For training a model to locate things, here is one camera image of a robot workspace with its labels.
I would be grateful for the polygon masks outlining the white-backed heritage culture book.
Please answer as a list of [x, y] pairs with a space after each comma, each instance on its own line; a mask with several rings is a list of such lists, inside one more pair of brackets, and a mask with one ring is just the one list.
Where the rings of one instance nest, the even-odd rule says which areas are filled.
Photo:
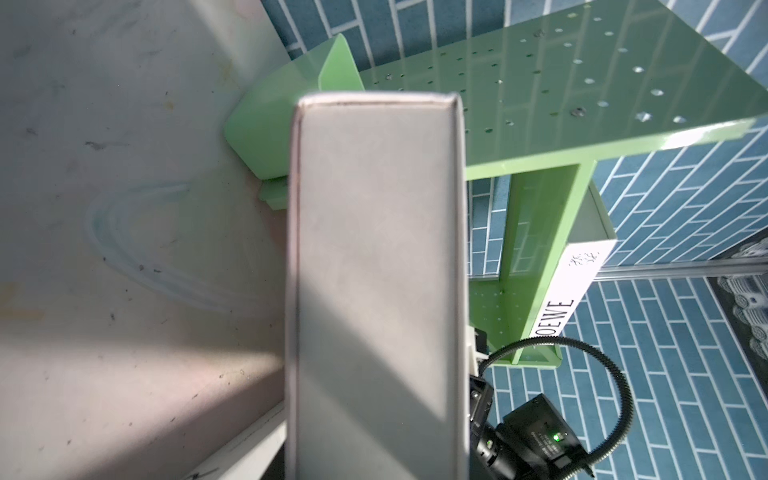
[[464, 479], [467, 202], [459, 95], [303, 97], [285, 308], [290, 479]]

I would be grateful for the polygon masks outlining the white Loewe Foundation book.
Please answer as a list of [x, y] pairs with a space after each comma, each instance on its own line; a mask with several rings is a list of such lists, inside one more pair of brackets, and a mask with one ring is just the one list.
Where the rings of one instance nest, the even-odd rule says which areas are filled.
[[591, 182], [531, 329], [531, 337], [558, 336], [617, 243], [599, 190]]

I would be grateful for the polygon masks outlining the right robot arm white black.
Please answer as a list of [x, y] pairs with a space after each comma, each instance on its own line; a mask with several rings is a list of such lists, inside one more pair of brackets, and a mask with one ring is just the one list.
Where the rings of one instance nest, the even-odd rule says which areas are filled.
[[549, 399], [540, 394], [497, 424], [489, 415], [494, 390], [484, 379], [469, 380], [470, 460], [492, 479], [554, 479], [587, 451]]

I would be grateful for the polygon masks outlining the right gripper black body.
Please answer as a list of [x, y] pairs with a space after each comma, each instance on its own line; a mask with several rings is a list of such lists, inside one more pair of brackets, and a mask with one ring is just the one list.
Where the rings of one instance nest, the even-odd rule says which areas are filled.
[[543, 464], [528, 448], [523, 436], [506, 422], [488, 422], [493, 388], [484, 379], [469, 376], [470, 451], [496, 479], [542, 479]]

